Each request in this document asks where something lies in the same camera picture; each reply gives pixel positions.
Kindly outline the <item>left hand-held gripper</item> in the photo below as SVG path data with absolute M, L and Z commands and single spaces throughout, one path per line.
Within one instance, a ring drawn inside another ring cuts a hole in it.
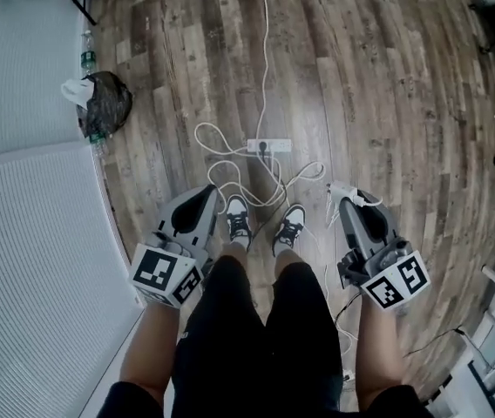
M 179 309 L 208 276 L 218 197 L 215 185 L 183 192 L 160 211 L 157 232 L 136 246 L 130 283 L 147 301 Z

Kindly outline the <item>white power strip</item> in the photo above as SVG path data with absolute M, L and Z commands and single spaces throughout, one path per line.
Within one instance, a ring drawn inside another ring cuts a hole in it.
M 268 142 L 271 153 L 289 153 L 292 151 L 292 141 L 284 138 L 251 138 L 247 141 L 247 151 L 249 153 L 257 153 L 257 145 L 260 140 Z

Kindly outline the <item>person's left forearm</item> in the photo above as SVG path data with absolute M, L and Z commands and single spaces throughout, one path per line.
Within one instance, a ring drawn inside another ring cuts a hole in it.
M 119 379 L 148 392 L 160 406 L 173 372 L 180 311 L 154 302 L 141 315 L 127 348 Z

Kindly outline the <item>person's right forearm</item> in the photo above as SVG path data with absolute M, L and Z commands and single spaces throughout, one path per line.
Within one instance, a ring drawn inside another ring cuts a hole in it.
M 356 348 L 356 397 L 362 416 L 378 418 L 409 406 L 413 391 L 403 384 L 403 370 L 395 313 L 365 296 Z

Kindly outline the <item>person's left shoe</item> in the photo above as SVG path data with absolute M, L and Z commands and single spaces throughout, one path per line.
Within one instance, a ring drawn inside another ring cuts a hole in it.
M 231 195 L 227 200 L 225 214 L 230 241 L 243 246 L 248 251 L 252 244 L 253 233 L 249 225 L 246 200 L 239 194 Z

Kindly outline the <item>person's left leg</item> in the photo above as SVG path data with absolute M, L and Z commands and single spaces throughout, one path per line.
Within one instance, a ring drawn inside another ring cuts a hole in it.
M 221 257 L 229 256 L 236 259 L 243 266 L 247 265 L 248 262 L 248 251 L 247 248 L 238 242 L 230 242 L 222 247 Z

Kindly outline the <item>person's leg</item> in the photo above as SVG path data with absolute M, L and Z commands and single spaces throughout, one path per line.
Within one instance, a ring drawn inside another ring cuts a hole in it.
M 236 259 L 243 266 L 247 265 L 248 262 L 248 251 L 247 248 L 238 242 L 230 242 L 222 247 L 221 257 L 229 256 Z
M 275 257 L 275 276 L 279 277 L 287 266 L 303 262 L 304 260 L 294 250 L 287 248 Z

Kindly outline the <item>person's right shoe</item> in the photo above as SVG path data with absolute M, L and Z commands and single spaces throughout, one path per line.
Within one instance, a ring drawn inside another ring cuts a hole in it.
M 306 211 L 301 204 L 294 204 L 284 213 L 272 242 L 272 252 L 277 258 L 282 252 L 293 250 L 295 242 L 305 227 Z

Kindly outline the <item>person's right leg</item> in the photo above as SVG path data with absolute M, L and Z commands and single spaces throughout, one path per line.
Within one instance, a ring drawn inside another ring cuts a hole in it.
M 279 277 L 287 266 L 303 262 L 304 260 L 294 250 L 287 248 L 275 257 L 275 276 Z

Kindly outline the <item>clear bottle green label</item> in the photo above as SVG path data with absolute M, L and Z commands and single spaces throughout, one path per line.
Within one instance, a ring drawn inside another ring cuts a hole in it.
M 106 154 L 106 140 L 103 133 L 92 133 L 89 137 L 94 154 L 98 158 L 103 158 Z
M 97 70 L 94 38 L 90 30 L 85 30 L 81 37 L 82 48 L 80 54 L 80 65 L 83 77 L 87 77 Z

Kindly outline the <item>person's black shorts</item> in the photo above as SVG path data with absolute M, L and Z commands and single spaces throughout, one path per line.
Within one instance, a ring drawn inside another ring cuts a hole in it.
M 314 271 L 292 263 L 273 289 L 261 320 L 244 267 L 232 256 L 217 260 L 177 345 L 172 418 L 338 413 L 340 342 Z

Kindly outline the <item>black trash bag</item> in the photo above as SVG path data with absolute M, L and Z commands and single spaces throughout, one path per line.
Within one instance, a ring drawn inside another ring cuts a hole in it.
M 121 128 L 132 109 L 133 95 L 111 71 L 99 71 L 79 83 L 93 86 L 85 107 L 77 105 L 78 125 L 86 138 L 107 137 Z

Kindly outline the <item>white window blinds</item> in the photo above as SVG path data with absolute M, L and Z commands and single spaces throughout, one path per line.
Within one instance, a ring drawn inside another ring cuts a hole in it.
M 95 155 L 0 155 L 0 418 L 78 418 L 139 317 Z

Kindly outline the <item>white plastic bag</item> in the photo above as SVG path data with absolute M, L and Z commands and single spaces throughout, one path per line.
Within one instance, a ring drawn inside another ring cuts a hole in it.
M 61 85 L 61 93 L 65 99 L 86 110 L 93 97 L 94 87 L 94 82 L 88 78 L 69 79 Z

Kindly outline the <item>person's dark shirt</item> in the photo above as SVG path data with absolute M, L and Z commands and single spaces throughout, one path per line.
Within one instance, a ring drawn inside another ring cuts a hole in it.
M 143 388 L 119 381 L 109 390 L 96 418 L 164 418 L 163 408 Z M 395 386 L 384 390 L 363 412 L 341 412 L 305 406 L 273 405 L 269 411 L 259 406 L 233 406 L 216 410 L 173 407 L 172 418 L 434 418 L 418 399 L 413 387 Z

